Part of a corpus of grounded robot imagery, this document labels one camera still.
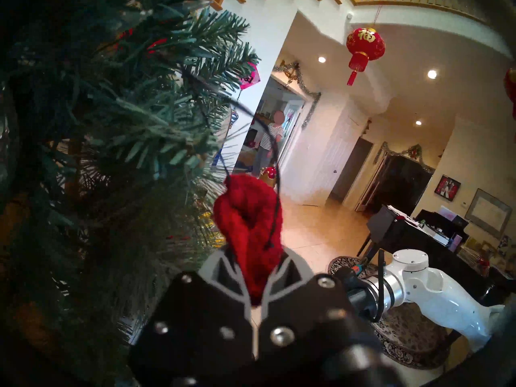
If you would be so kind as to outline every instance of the black cable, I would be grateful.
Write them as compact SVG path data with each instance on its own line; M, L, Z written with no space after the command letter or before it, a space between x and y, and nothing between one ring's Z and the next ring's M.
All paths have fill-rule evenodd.
M372 320L374 323L378 323L383 314L383 270L385 263L383 262L384 251L380 248L378 250L378 309L376 310L376 316Z
M186 78L186 79L190 80L193 84L197 84L198 86L202 86L206 90L209 90L209 91L217 94L223 101L229 103L229 105L233 105L235 108L241 109L244 113L246 113L247 115L249 115L252 118L254 118L255 114L238 102L238 99L240 98L240 94L242 93L241 90L240 90L240 93L238 94L238 99L234 100L231 97L229 97L226 94L224 94L221 90L216 89L213 86L210 86L204 80L202 80L198 76L192 74L192 72L190 72L190 70L188 70L188 68L186 66L181 66L181 73L182 73L183 78ZM273 224L272 224L272 226L270 228L269 239L268 239L267 244L266 244L266 247L271 247L272 246L271 240L273 238L274 231L276 230L276 225L277 225L276 222L277 222L278 213L279 213L280 205L281 205L281 202L280 202L280 188L281 188L281 181L280 181L280 179L281 178L280 178L280 167L279 167L279 163L278 163L279 162L279 158L278 158L278 156L279 156L278 143L276 142L276 139L273 138L272 133L269 131L269 127L265 124L265 122L262 121L261 119L258 119L258 118L256 118L256 121L258 122L258 124L261 127L264 128L265 132L267 133L267 135L268 135L268 137L270 139L270 142L271 142L271 145L272 145L272 148L273 148L273 159L274 159L274 162L276 163L276 184L278 185L278 193L277 193L277 198L276 198L276 207L274 209ZM221 159L222 165L224 166L224 170L226 171L226 175L229 177L230 176L229 170L226 167L226 164L224 163L224 158L222 156L222 151L220 152L220 159Z

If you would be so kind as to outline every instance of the painting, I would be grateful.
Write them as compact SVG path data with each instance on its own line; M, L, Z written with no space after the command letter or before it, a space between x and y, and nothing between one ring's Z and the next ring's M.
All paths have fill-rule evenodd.
M449 178L445 174L441 177L439 184L435 190L436 194L439 194L448 201L453 201L457 191L459 190L460 183L457 180Z
M502 238L511 213L509 205L478 188L467 210L466 219L496 238Z

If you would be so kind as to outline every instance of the person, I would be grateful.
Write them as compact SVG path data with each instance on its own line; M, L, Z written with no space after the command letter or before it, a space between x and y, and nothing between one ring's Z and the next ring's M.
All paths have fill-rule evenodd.
M281 138L285 131L281 126L285 121L285 115L281 111L274 112L274 123L270 123L269 133L276 140L277 143L280 142ZM260 141L260 146L258 147L258 152L256 153L256 157L254 158L253 170L251 174L254 177L260 176L261 168L264 168L269 165L270 159L273 155L273 145L270 141L270 137L267 133L263 134L262 141Z

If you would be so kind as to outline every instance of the pink ornament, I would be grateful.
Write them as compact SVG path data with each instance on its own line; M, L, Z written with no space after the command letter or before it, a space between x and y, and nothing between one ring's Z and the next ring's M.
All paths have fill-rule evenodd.
M254 70L251 72L250 76L240 79L240 89L242 90L245 90L246 88L251 87L260 81L260 75L258 75L258 69L256 68L256 65L251 62L248 62L248 64L251 65Z

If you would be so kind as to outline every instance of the gold chinese character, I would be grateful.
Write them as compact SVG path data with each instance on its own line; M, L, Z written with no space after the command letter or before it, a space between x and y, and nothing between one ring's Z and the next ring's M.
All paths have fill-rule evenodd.
M376 40L375 32L369 29L360 29L360 31L358 32L358 37L360 38L360 40L364 39L365 41L368 41L370 43Z

